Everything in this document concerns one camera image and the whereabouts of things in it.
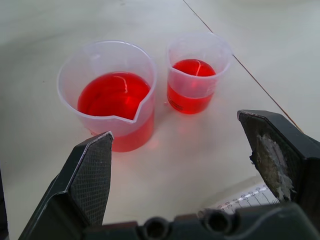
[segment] red liquid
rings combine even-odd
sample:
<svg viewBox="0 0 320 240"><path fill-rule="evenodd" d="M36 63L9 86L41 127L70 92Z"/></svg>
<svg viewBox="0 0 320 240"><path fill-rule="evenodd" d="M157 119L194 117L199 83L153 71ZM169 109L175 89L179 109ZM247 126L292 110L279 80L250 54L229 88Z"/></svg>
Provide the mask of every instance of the red liquid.
<svg viewBox="0 0 320 240"><path fill-rule="evenodd" d="M173 68L193 76L207 77L216 74L215 70L206 62L197 59L185 59L177 62ZM167 98L173 108L184 114L196 114L209 105L213 93L202 98L185 97L172 89L170 84L167 87Z"/></svg>
<svg viewBox="0 0 320 240"><path fill-rule="evenodd" d="M112 72L90 82L78 99L78 111L91 116L119 116L133 120L150 87L133 73ZM154 113L136 131L114 136L112 150L132 151L148 141L153 133Z"/></svg>

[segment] table surface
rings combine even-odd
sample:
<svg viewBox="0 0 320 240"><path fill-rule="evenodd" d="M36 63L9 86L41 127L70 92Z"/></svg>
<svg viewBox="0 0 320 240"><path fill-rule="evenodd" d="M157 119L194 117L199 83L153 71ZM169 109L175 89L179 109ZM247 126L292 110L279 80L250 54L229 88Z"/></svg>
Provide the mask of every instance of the table surface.
<svg viewBox="0 0 320 240"><path fill-rule="evenodd" d="M320 1L185 0L310 137L320 140Z"/></svg>
<svg viewBox="0 0 320 240"><path fill-rule="evenodd" d="M237 110L283 112L235 58L204 112L184 115L167 103L166 45L207 31L183 0L1 1L0 167L11 240L72 148L91 136L56 87L65 59L89 42L132 42L158 68L154 134L135 151L112 153L104 223L172 220L257 174Z"/></svg>

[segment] plastic beaker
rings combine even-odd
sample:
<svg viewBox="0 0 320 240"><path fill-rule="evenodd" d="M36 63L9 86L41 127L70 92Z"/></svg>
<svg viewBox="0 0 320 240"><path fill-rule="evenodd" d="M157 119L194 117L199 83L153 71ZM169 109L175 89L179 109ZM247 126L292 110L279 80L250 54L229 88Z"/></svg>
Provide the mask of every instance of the plastic beaker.
<svg viewBox="0 0 320 240"><path fill-rule="evenodd" d="M212 32L189 33L174 40L167 48L167 98L173 108L185 114L203 111L232 56L228 43ZM182 65L185 72L179 69ZM199 76L203 67L212 74ZM191 68L195 68L194 74L186 73Z"/></svg>
<svg viewBox="0 0 320 240"><path fill-rule="evenodd" d="M133 119L116 115L93 116L78 111L78 99L91 81L118 72L138 75L149 86ZM57 90L61 101L92 134L111 131L114 137L112 150L128 152L145 144L153 134L156 82L156 65L144 50L128 42L108 40L85 45L72 55L58 74Z"/></svg>

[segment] white table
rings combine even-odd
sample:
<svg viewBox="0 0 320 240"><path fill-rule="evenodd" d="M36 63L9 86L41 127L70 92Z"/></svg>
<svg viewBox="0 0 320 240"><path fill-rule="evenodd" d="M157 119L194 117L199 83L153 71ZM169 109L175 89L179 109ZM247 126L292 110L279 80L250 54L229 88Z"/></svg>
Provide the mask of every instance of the white table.
<svg viewBox="0 0 320 240"><path fill-rule="evenodd" d="M166 45L182 33L207 31L182 0L4 0L0 21L0 167L10 240L18 239L72 148L91 136L56 90L59 68L88 42L137 44L159 72L153 137L135 151L112 154L105 223L171 220L256 175L237 110L281 110L240 64L233 61L204 112L184 115L166 103Z"/></svg>
<svg viewBox="0 0 320 240"><path fill-rule="evenodd" d="M320 1L185 0L293 121L320 140Z"/></svg>

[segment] small plastic beaker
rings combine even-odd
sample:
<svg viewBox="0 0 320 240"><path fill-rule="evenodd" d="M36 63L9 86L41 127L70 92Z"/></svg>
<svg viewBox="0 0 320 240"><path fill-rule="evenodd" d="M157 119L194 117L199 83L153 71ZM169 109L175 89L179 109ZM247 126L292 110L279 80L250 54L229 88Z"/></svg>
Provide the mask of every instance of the small plastic beaker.
<svg viewBox="0 0 320 240"><path fill-rule="evenodd" d="M185 114L203 111L232 56L228 43L212 32L189 33L174 40L167 49L167 98L172 107ZM185 72L177 67L183 64ZM198 75L203 67L212 74ZM186 73L190 68L195 69L194 74Z"/></svg>
<svg viewBox="0 0 320 240"><path fill-rule="evenodd" d="M134 118L93 116L78 111L78 99L84 88L102 75L117 72L138 75L149 86ZM58 74L57 90L61 101L92 134L111 131L112 150L128 152L145 144L153 134L156 82L156 65L144 50L128 42L108 40L85 45L72 55Z"/></svg>

